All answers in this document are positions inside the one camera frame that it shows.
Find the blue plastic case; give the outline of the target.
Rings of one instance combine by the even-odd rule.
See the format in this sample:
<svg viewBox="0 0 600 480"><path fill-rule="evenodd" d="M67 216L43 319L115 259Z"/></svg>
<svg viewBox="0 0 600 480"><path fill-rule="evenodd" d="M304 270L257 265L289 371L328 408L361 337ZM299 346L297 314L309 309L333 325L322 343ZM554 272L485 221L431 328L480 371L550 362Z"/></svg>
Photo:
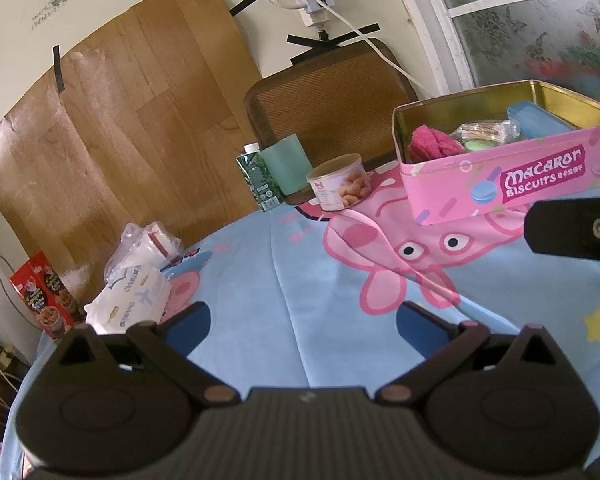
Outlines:
<svg viewBox="0 0 600 480"><path fill-rule="evenodd" d="M521 101L507 107L507 117L528 139L545 138L574 130L569 122L531 101Z"/></svg>

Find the blue pig print tablecloth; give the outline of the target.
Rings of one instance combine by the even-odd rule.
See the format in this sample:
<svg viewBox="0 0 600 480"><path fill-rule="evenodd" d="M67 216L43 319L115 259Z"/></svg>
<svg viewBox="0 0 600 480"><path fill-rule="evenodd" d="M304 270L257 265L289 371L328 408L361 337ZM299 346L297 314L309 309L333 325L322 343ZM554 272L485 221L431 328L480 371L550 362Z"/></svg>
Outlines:
<svg viewBox="0 0 600 480"><path fill-rule="evenodd" d="M436 305L425 280L456 292L444 308L515 333L544 325L600 408L600 262L535 255L524 211L422 226L396 170L372 177L358 208L252 214L209 236L172 271L179 302L201 300L210 332L192 361L241 393L253 387L377 389L422 360L398 305ZM591 453L600 460L600 435Z"/></svg>

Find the pink macaron biscuit tin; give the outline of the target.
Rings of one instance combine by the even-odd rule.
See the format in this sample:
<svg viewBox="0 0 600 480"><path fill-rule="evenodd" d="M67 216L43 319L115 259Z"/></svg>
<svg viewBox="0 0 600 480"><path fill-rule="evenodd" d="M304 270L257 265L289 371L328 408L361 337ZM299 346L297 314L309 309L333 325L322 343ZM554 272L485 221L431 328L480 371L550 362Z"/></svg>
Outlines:
<svg viewBox="0 0 600 480"><path fill-rule="evenodd" d="M504 119L521 102L571 130L426 162L407 153L420 126L451 133L466 122ZM545 81L491 84L399 106L392 135L413 218L423 226L600 188L600 102Z"/></svg>

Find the brown wood pattern sheet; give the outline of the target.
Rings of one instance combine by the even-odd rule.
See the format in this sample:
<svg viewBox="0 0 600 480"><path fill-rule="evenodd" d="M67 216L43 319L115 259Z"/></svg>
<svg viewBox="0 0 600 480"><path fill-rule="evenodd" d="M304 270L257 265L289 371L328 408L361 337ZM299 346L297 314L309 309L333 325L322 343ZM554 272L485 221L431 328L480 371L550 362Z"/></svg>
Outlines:
<svg viewBox="0 0 600 480"><path fill-rule="evenodd" d="M256 208L236 158L259 80L223 0L144 0L48 70L0 122L0 211L82 304L130 223L185 244Z"/></svg>

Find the white frosted glass door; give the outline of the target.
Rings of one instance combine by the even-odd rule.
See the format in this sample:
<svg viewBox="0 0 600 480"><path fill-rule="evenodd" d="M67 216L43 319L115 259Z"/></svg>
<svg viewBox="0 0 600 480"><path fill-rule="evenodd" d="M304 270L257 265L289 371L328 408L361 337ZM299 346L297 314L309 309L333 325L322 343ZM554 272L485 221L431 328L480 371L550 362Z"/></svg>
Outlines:
<svg viewBox="0 0 600 480"><path fill-rule="evenodd" d="M539 79L600 101L600 0L403 0L437 90Z"/></svg>

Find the pink knitted cloth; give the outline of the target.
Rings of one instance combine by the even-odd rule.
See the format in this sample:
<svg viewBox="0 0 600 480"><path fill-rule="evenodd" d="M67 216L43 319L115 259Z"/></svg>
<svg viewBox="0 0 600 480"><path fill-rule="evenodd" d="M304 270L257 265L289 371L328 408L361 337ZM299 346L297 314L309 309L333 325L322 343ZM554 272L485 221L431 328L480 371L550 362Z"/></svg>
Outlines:
<svg viewBox="0 0 600 480"><path fill-rule="evenodd" d="M421 125L416 128L407 145L407 155L411 162L428 162L455 155L464 154L466 148L448 134L437 129Z"/></svg>

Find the green drink carton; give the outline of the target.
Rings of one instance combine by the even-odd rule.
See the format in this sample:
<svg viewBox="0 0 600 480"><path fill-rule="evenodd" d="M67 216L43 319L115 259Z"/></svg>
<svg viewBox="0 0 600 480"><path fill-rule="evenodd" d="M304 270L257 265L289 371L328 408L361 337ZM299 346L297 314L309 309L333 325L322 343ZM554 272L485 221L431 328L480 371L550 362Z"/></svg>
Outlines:
<svg viewBox="0 0 600 480"><path fill-rule="evenodd" d="M259 144L246 144L244 152L236 158L236 162L252 197L263 212L268 212L283 203L283 193L268 171Z"/></svg>

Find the pink white snack can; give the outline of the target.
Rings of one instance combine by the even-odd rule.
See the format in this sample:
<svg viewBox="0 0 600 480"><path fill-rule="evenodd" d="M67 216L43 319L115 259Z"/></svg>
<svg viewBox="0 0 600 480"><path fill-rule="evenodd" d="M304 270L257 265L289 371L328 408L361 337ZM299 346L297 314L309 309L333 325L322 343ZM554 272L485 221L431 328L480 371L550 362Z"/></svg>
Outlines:
<svg viewBox="0 0 600 480"><path fill-rule="evenodd" d="M360 154L345 154L329 159L306 176L322 211L347 209L365 200L372 192Z"/></svg>

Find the large white tissue pack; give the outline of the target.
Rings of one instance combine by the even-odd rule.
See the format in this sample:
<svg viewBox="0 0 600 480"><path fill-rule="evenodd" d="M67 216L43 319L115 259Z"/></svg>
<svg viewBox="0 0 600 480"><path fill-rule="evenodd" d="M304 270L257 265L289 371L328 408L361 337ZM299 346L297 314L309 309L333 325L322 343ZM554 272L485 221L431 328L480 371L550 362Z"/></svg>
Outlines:
<svg viewBox="0 0 600 480"><path fill-rule="evenodd" d="M170 282L153 266L128 266L114 272L84 307L85 321L99 335L123 334L140 322L158 323L170 293Z"/></svg>

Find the red cereal box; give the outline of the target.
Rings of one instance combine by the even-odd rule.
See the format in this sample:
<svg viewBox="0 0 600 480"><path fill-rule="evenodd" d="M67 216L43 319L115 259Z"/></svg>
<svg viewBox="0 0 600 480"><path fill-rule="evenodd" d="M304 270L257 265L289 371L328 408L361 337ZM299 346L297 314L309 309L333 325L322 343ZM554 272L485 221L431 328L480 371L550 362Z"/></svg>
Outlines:
<svg viewBox="0 0 600 480"><path fill-rule="evenodd" d="M42 330L53 340L61 339L74 324L83 320L78 303L42 252L23 263L9 281Z"/></svg>

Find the teal plastic cup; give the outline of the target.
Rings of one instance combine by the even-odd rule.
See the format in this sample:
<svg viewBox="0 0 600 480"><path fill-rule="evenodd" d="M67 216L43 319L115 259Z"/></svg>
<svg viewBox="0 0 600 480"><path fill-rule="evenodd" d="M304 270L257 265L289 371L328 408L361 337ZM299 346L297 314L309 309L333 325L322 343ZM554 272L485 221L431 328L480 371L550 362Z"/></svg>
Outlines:
<svg viewBox="0 0 600 480"><path fill-rule="evenodd" d="M306 176L313 167L295 134L265 148L261 156L285 196L297 193L308 185Z"/></svg>

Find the light green cloth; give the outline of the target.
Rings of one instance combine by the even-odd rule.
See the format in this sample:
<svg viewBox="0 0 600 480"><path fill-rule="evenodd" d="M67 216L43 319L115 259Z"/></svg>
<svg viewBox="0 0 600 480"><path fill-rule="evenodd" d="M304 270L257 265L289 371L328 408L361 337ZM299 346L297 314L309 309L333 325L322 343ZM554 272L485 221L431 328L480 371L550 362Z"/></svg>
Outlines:
<svg viewBox="0 0 600 480"><path fill-rule="evenodd" d="M464 148L468 153L479 153L490 148L498 148L501 143L492 140L470 139L463 142Z"/></svg>

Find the clear bag of cotton pads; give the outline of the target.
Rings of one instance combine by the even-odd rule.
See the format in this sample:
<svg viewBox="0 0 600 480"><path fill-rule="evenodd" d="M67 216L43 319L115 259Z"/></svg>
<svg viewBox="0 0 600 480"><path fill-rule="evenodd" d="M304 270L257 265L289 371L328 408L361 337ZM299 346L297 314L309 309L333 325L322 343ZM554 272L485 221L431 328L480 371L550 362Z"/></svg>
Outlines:
<svg viewBox="0 0 600 480"><path fill-rule="evenodd" d="M104 280L109 282L119 271L130 266L153 266L162 270L183 251L182 241L172 235L159 221L143 228L128 223L120 243L105 264Z"/></svg>

